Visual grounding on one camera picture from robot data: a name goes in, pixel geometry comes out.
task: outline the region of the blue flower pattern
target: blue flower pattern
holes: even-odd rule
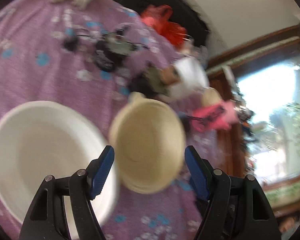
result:
[[[99,23],[99,22],[86,22],[86,26],[89,27],[89,28],[101,27],[102,23]]]
[[[72,28],[66,28],[66,35],[73,36],[74,35],[74,30]]]
[[[13,54],[12,49],[6,49],[2,52],[2,57],[3,58],[10,58]]]
[[[111,79],[111,74],[106,71],[101,71],[100,72],[100,77],[104,80],[110,80]]]
[[[149,226],[150,228],[155,228],[156,225],[157,225],[157,223],[156,223],[154,220],[151,220],[150,223],[148,224],[148,226]]]
[[[192,187],[189,183],[177,180],[177,184],[184,190],[184,191],[191,191]]]
[[[163,225],[169,225],[170,224],[170,221],[168,218],[166,218],[164,215],[162,214],[158,214],[157,215],[157,221],[161,222]]]
[[[126,220],[126,217],[123,216],[123,215],[117,215],[115,218],[114,218],[114,221],[116,223],[122,223],[122,222],[125,222]]]
[[[149,39],[148,38],[146,38],[146,37],[142,37],[141,39],[140,39],[140,42],[142,43],[142,44],[148,44],[149,43]]]
[[[49,64],[49,62],[50,62],[50,57],[49,57],[49,55],[46,54],[46,53],[40,53],[40,54],[37,56],[36,62],[37,62],[37,64],[38,64],[40,67],[46,66],[46,65]]]
[[[123,8],[123,11],[125,12],[126,15],[128,15],[129,17],[137,17],[138,14],[133,11],[133,10],[130,10],[128,8]]]
[[[130,94],[130,91],[126,87],[121,87],[119,89],[119,93],[122,94],[122,95],[124,95],[124,96],[128,96]]]

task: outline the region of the pink cloth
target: pink cloth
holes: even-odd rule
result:
[[[201,107],[194,110],[192,116],[202,118],[202,121],[193,120],[191,123],[198,132],[229,130],[231,124],[239,122],[234,106],[234,101],[229,100],[216,105]]]
[[[131,42],[147,44],[150,49],[128,57],[115,73],[100,71],[91,62],[93,46],[102,32],[123,23],[132,26],[126,36]],[[62,42],[71,27],[89,29],[95,38],[82,38],[79,50],[68,52]],[[51,100],[87,117],[107,138],[112,119],[127,103],[130,77],[141,72],[147,61],[163,68],[179,57],[135,12],[112,0],[93,0],[85,11],[78,11],[70,2],[15,0],[0,12],[0,118],[22,103]],[[199,105],[194,96],[176,102],[173,108],[191,112]],[[214,131],[194,132],[188,144],[213,166],[222,163]],[[147,196],[122,187],[117,206],[103,226],[106,239],[193,239],[201,217],[188,179],[184,168],[170,187]],[[21,225],[1,201],[0,225],[12,240],[18,239]]]

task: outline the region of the purple bedspread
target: purple bedspread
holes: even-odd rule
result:
[[[135,52],[115,73],[100,71],[91,62],[93,44],[104,31],[129,23],[127,38],[147,44],[150,50]],[[72,28],[89,29],[94,38],[80,40],[79,51],[62,48]],[[129,78],[139,73],[146,61],[165,67],[180,58],[165,38],[146,27],[132,10],[112,0],[94,0],[85,11],[70,2],[15,0],[0,12],[0,118],[10,109],[34,100],[51,100],[78,111],[107,138],[109,125],[127,103]],[[199,106],[198,97],[176,102],[176,111],[189,112]],[[192,133],[194,145],[213,166],[218,156],[214,131]],[[116,208],[103,226],[107,240],[193,239],[201,217],[194,206],[194,193],[184,168],[164,191],[141,195],[121,187]],[[0,224],[12,240],[21,225],[0,201]]]

